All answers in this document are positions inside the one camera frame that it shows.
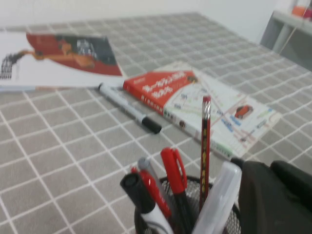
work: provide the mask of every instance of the red pencil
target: red pencil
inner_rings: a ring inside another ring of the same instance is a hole
[[[211,97],[203,97],[201,124],[201,157],[200,157],[200,194],[199,211],[208,196],[209,188],[209,153],[210,153],[210,113]]]

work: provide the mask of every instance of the magazine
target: magazine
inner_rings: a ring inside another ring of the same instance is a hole
[[[0,33],[0,91],[122,85],[106,37]]]

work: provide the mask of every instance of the black marker cap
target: black marker cap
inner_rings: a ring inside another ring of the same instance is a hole
[[[161,130],[161,125],[159,125],[147,116],[142,119],[142,125],[155,134],[159,133]]]
[[[125,175],[120,185],[141,214],[148,214],[155,208],[155,201],[152,199],[138,173]]]

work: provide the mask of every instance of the map book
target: map book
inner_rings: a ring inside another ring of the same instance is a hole
[[[242,157],[281,114],[184,62],[174,62],[124,82],[123,89],[201,140],[203,96],[210,95],[210,148]]]

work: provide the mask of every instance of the orange object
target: orange object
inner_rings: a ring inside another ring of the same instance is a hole
[[[306,11],[305,6],[295,6],[292,10],[292,14],[295,16],[303,17]]]
[[[238,119],[243,119],[248,113],[251,113],[253,110],[253,107],[250,105],[240,106],[236,110],[235,117]]]

